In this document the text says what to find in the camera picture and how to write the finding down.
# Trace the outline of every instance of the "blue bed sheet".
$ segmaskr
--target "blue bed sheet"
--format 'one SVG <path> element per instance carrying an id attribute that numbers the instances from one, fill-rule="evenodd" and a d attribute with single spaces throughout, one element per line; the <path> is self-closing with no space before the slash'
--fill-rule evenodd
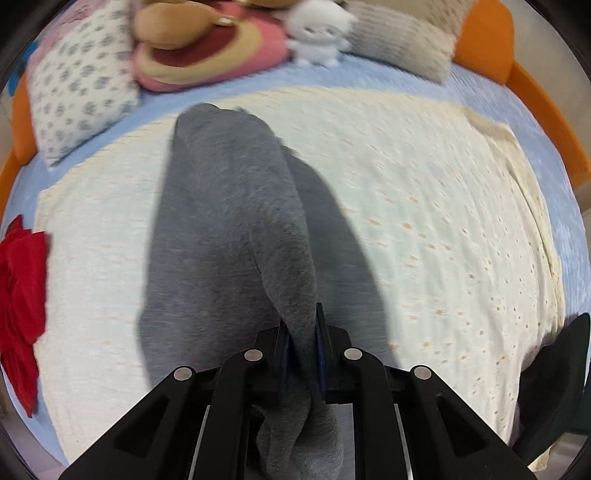
<path id="1" fill-rule="evenodd" d="M 185 110 L 195 103 L 289 86 L 349 87 L 421 95 L 462 103 L 490 119 L 508 124 L 521 143 L 548 204 L 554 243 L 563 265 L 567 320 L 579 313 L 591 311 L 591 268 L 585 231 L 560 155 L 529 110 L 510 90 L 456 65 L 452 67 L 452 76 L 444 85 L 428 82 L 383 64 L 346 56 L 335 69 L 302 69 L 288 64 L 242 79 L 180 93 L 144 92 L 140 108 L 79 147 L 57 167 L 48 169 L 39 156 L 24 167 L 12 189 L 0 233 L 4 235 L 8 223 L 20 213 L 24 215 L 25 226 L 31 227 L 40 191 L 60 180 L 73 165 L 138 126 L 167 113 Z M 67 464 L 42 394 L 37 414 L 28 419 L 12 389 L 10 393 L 22 419 L 41 445 L 60 462 Z"/>

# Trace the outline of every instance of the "gray garment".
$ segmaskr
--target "gray garment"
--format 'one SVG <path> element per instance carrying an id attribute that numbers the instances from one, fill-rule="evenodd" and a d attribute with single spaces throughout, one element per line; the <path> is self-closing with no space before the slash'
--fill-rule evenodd
<path id="1" fill-rule="evenodd" d="M 139 337 L 153 385 L 179 365 L 221 365 L 283 318 L 303 375 L 290 378 L 286 404 L 263 410 L 262 472 L 249 478 L 339 476 L 341 435 L 316 385 L 315 303 L 355 345 L 391 363 L 384 311 L 330 191 L 261 120 L 211 105 L 179 117 L 145 298 Z M 349 479 L 352 422 L 338 411 L 339 479 Z"/>

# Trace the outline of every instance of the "silver screw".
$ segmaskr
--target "silver screw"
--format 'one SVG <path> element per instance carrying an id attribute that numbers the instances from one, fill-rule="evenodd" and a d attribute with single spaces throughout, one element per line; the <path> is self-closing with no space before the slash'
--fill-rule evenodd
<path id="1" fill-rule="evenodd" d="M 359 360 L 363 357 L 363 353 L 358 348 L 347 348 L 345 350 L 345 358 L 348 360 Z"/>
<path id="2" fill-rule="evenodd" d="M 262 352 L 253 348 L 244 353 L 244 358 L 249 362 L 258 362 L 262 358 Z"/>
<path id="3" fill-rule="evenodd" d="M 174 371 L 174 379 L 180 382 L 188 380 L 193 376 L 193 372 L 188 367 L 180 367 Z"/>
<path id="4" fill-rule="evenodd" d="M 417 367 L 414 369 L 414 376 L 420 380 L 429 380 L 431 378 L 431 370 L 427 367 Z"/>

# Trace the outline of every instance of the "white blanket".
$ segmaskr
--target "white blanket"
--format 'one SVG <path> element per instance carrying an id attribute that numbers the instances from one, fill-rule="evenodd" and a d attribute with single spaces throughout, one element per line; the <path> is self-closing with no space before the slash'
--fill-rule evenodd
<path id="1" fill-rule="evenodd" d="M 289 89 L 218 102 L 269 123 L 330 186 L 372 268 L 392 363 L 431 366 L 495 431 L 564 320 L 534 173 L 505 125 L 390 93 Z M 40 198 L 51 234 L 44 398 L 77 458 L 146 392 L 135 336 L 174 117 L 122 137 Z"/>

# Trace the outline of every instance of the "orange bed frame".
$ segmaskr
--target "orange bed frame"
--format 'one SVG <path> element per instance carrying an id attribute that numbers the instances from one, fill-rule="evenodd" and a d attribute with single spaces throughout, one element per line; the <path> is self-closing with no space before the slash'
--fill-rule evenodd
<path id="1" fill-rule="evenodd" d="M 454 61 L 509 87 L 527 106 L 562 156 L 573 189 L 591 179 L 591 162 L 560 110 L 514 58 L 514 25 L 499 0 L 478 0 L 458 39 Z M 14 148 L 0 173 L 0 220 L 21 167 L 37 145 L 33 134 L 26 75 L 12 101 Z"/>

